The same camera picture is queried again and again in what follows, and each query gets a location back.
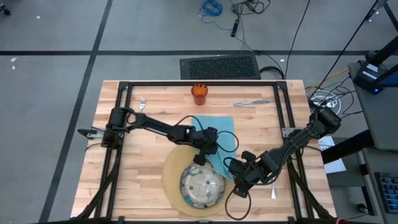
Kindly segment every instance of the floor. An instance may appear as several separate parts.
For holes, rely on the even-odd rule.
[[[92,123],[103,80],[178,80],[181,58],[228,54],[225,50],[239,54],[241,50],[241,43],[228,32],[201,22],[201,0],[4,2],[12,15],[0,15],[1,224],[38,222],[60,154],[67,154],[67,160],[64,169],[57,171],[63,172],[49,220],[69,218],[87,145],[76,129]],[[220,2],[224,13],[214,21],[230,27],[235,15],[228,0]],[[373,2],[312,1],[289,60],[288,79],[301,79],[306,86],[320,82]],[[306,3],[272,1],[265,13],[245,16],[248,45],[266,50],[285,69]],[[398,14],[398,2],[389,5]],[[366,51],[380,49],[396,35],[381,9],[362,26],[332,73],[363,59]],[[260,67],[274,65],[266,56],[257,56],[257,61]],[[262,78],[278,77],[263,73]],[[350,80],[344,86],[353,89]],[[341,101],[344,110],[351,98]],[[355,100],[348,112],[359,110]],[[349,137],[365,128],[363,115],[352,115],[334,136]],[[355,198],[347,192],[332,189],[337,213],[344,218],[359,215],[342,202]]]

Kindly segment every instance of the black keyboard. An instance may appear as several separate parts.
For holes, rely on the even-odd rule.
[[[182,80],[261,79],[254,54],[184,58],[180,71]]]
[[[375,173],[377,184],[388,213],[398,213],[398,174]]]

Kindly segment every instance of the electronic device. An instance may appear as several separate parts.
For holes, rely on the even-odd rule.
[[[378,94],[385,87],[398,86],[398,64],[390,69],[382,65],[383,61],[389,58],[398,49],[398,36],[390,41],[379,52],[370,52],[366,61],[360,60],[357,63],[361,68],[358,71],[352,71],[356,75],[353,82],[364,90],[373,94]]]
[[[239,25],[239,19],[236,19],[234,22],[234,27],[232,28],[232,31],[231,31],[231,37],[235,37],[236,30],[238,29],[238,25]]]
[[[374,175],[376,176],[385,211],[398,214],[398,174],[377,172]]]

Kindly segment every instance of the orange cup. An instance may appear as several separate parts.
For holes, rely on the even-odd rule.
[[[206,95],[208,93],[208,88],[204,84],[195,84],[191,88],[191,93],[193,96],[193,101],[196,105],[204,105],[206,103]]]

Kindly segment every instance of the table leg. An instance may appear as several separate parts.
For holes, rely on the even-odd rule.
[[[363,131],[327,150],[322,151],[323,163],[336,161],[342,157],[359,152],[364,147],[374,146],[373,138],[369,130]]]

